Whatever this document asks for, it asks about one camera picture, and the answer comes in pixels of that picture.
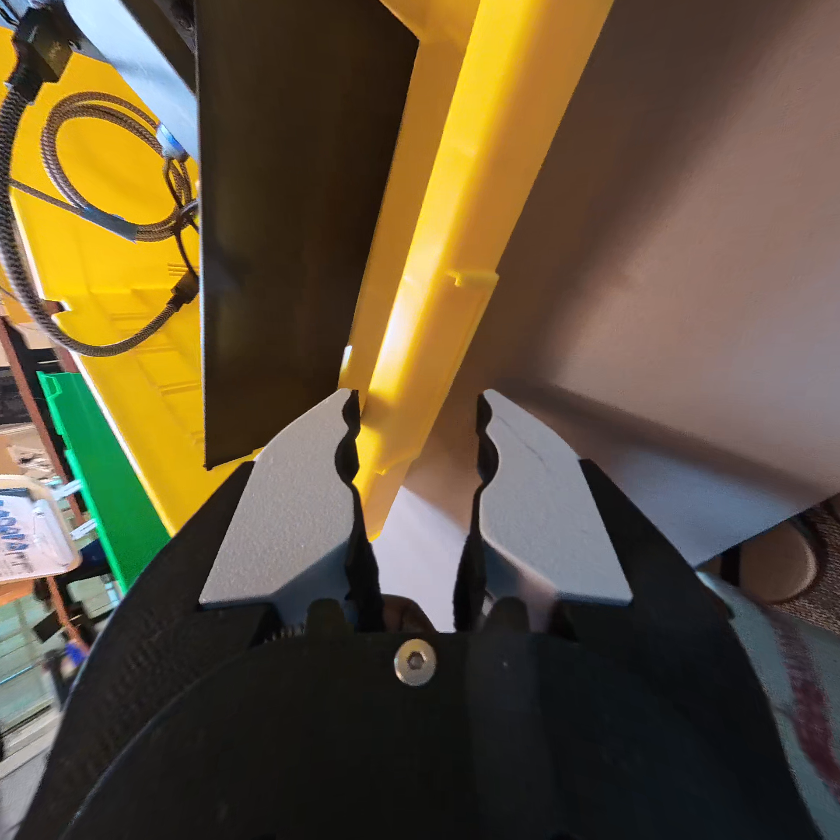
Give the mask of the yellow plastic bin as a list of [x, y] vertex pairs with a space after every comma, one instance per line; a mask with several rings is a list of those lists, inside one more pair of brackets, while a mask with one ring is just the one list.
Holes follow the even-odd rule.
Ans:
[[[401, 127], [338, 386], [362, 411], [370, 536], [420, 456], [503, 252], [614, 2], [382, 2], [418, 39]], [[71, 21], [64, 2], [2, 2], [2, 75], [24, 84], [16, 175], [66, 153], [69, 205], [2, 187], [16, 299], [42, 317], [94, 391], [175, 535], [234, 469], [204, 465], [200, 169]]]

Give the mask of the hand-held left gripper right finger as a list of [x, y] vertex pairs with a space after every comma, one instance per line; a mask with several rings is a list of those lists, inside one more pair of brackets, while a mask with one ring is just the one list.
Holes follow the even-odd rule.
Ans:
[[558, 632], [569, 605], [626, 607], [633, 594], [579, 456], [498, 391], [478, 397], [480, 484], [455, 583], [455, 630], [518, 599], [532, 632]]

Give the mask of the green plastic bin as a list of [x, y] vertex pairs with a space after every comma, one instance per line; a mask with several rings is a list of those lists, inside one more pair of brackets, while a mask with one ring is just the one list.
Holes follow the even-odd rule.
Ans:
[[37, 376], [112, 575], [127, 593], [170, 535], [81, 374]]

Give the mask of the black usb hub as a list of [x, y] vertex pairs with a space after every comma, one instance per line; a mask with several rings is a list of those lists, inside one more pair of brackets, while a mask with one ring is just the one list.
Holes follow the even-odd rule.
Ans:
[[195, 3], [204, 465], [337, 388], [418, 39], [382, 2]]

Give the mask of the person's right hand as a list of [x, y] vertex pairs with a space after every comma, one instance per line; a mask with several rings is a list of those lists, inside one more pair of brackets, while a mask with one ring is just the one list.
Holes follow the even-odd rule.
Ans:
[[789, 522], [756, 535], [739, 548], [739, 585], [765, 603], [783, 603], [802, 594], [815, 582], [818, 571], [812, 542]]

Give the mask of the grey usb hub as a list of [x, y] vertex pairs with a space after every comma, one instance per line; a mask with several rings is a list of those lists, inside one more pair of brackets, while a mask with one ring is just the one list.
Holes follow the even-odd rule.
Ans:
[[65, 1], [92, 46], [200, 161], [194, 2]]

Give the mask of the instruction poster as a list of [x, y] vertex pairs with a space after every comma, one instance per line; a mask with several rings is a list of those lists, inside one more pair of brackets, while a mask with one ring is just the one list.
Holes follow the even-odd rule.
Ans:
[[20, 475], [1, 476], [1, 582], [75, 570], [81, 555], [52, 489]]

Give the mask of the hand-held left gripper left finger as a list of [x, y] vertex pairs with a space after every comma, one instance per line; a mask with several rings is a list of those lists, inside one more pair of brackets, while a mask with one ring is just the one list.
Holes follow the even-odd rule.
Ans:
[[284, 626], [334, 599], [362, 632], [384, 629], [379, 570], [354, 485], [359, 395], [340, 389], [255, 458], [207, 576], [208, 607], [270, 604]]

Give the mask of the person's left hand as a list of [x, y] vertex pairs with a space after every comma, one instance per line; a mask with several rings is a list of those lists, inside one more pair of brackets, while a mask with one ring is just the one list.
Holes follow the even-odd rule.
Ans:
[[437, 632], [424, 610], [410, 598], [382, 595], [384, 630], [391, 634], [435, 634]]

